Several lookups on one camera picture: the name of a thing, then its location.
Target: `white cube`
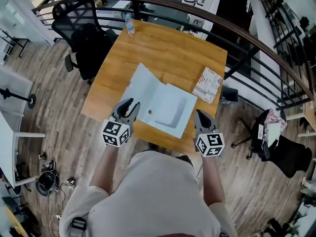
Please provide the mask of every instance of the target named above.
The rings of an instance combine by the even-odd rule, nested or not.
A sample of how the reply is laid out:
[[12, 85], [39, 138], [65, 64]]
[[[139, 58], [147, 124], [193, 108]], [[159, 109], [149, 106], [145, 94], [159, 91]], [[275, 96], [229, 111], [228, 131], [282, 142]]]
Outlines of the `white cube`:
[[222, 133], [200, 134], [196, 142], [196, 147], [203, 157], [220, 155], [224, 146], [224, 137]]
[[119, 148], [130, 137], [129, 125], [105, 119], [102, 136], [106, 144]]

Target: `wooden handrail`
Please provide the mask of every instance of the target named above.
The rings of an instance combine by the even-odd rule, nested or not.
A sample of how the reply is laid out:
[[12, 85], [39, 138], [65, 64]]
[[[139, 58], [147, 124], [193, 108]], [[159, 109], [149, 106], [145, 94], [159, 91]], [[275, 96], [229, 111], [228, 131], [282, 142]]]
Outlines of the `wooden handrail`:
[[[212, 22], [215, 25], [219, 25], [221, 27], [226, 28], [229, 31], [234, 32], [238, 36], [243, 37], [246, 39], [250, 44], [253, 46], [256, 46], [261, 51], [263, 51], [265, 54], [267, 54], [271, 59], [273, 59], [281, 68], [283, 68], [296, 82], [297, 84], [306, 92], [307, 96], [310, 99], [314, 99], [313, 93], [309, 90], [309, 88], [303, 83], [303, 81], [298, 77], [298, 75], [293, 71], [292, 68], [290, 68], [289, 65], [285, 61], [283, 61], [276, 53], [274, 53], [267, 45], [265, 45], [263, 42], [261, 42], [258, 39], [255, 39], [250, 33], [246, 32], [241, 27], [231, 23], [230, 21], [221, 18], [215, 14], [212, 14], [208, 11], [202, 10], [200, 8], [182, 3], [177, 0], [130, 0], [130, 1], [139, 1], [139, 2], [146, 2], [151, 3], [155, 5], [160, 5], [172, 9], [176, 9], [179, 11], [183, 11], [185, 13], [192, 14], [194, 16], [200, 17], [202, 19], [205, 19], [207, 21]], [[48, 4], [39, 6], [33, 11], [40, 11], [45, 8], [49, 8], [52, 6], [55, 6], [59, 1], [50, 2]]]

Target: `trash bin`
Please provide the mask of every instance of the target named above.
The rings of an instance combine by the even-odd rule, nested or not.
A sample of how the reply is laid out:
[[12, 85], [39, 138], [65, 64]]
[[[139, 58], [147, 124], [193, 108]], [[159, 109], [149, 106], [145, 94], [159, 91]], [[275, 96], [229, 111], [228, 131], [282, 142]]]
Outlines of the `trash bin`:
[[219, 102], [223, 105], [228, 105], [231, 103], [238, 103], [238, 90], [234, 88], [229, 88], [226, 86], [222, 87], [221, 97]]

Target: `black chair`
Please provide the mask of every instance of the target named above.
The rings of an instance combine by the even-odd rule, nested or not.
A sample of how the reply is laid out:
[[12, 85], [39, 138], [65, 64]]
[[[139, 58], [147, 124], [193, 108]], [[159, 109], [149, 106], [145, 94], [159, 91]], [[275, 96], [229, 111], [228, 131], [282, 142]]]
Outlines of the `black chair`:
[[[269, 110], [264, 111], [256, 119], [251, 129], [243, 118], [239, 118], [250, 136], [239, 143], [232, 143], [231, 147], [234, 148], [251, 140], [250, 155], [247, 155], [247, 159], [250, 159], [252, 154], [256, 153], [261, 161], [273, 162], [288, 178], [293, 177], [296, 171], [302, 170], [306, 172], [312, 160], [312, 151], [309, 148], [290, 141], [282, 135], [279, 137], [278, 145], [277, 141], [275, 141], [270, 147], [268, 147], [267, 142], [262, 145], [262, 140], [258, 139], [259, 125], [263, 125], [264, 128], [264, 121], [268, 113]], [[284, 111], [281, 111], [281, 117], [286, 121]]]
[[25, 214], [24, 209], [25, 209], [25, 206], [28, 203], [19, 205], [15, 201], [15, 199], [20, 198], [20, 197], [21, 196], [19, 196], [19, 197], [2, 197], [2, 201], [10, 208], [10, 210], [13, 212], [14, 215], [17, 215], [17, 214], [23, 215], [23, 214]]
[[76, 53], [77, 64], [72, 62], [70, 55], [66, 56], [67, 71], [78, 68], [82, 79], [91, 84], [118, 36], [112, 29], [102, 30], [93, 2], [61, 0], [53, 7], [52, 14], [52, 29]]

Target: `black stand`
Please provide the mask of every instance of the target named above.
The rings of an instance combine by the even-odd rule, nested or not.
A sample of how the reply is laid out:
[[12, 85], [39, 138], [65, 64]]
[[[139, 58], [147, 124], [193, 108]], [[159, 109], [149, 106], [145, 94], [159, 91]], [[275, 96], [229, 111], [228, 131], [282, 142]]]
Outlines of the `black stand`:
[[28, 106], [30, 109], [33, 109], [36, 103], [36, 96], [34, 94], [31, 94], [29, 98], [21, 97], [17, 94], [11, 93], [10, 90], [7, 88], [6, 90], [0, 89], [0, 94], [3, 96], [4, 99], [8, 97], [16, 97], [18, 99], [24, 100], [28, 102]]
[[[0, 31], [2, 31], [7, 37], [9, 37], [11, 40], [13, 40], [13, 42], [14, 42], [15, 44], [17, 44], [17, 45], [19, 45], [20, 47], [22, 47], [22, 50], [21, 50], [21, 52], [19, 53], [19, 58], [21, 58], [21, 53], [23, 52], [25, 46], [26, 46], [27, 43], [29, 42], [29, 39], [26, 40], [26, 43], [25, 43], [24, 45], [21, 45], [16, 39], [12, 38], [8, 33], [6, 33], [6, 32], [5, 32], [4, 30], [2, 30], [1, 28], [0, 28]], [[0, 36], [0, 38], [3, 39], [4, 41], [6, 41], [7, 43], [9, 43], [9, 44], [11, 45], [11, 43], [10, 43], [9, 41], [7, 41], [5, 38], [3, 38], [3, 37], [1, 37], [1, 36]]]

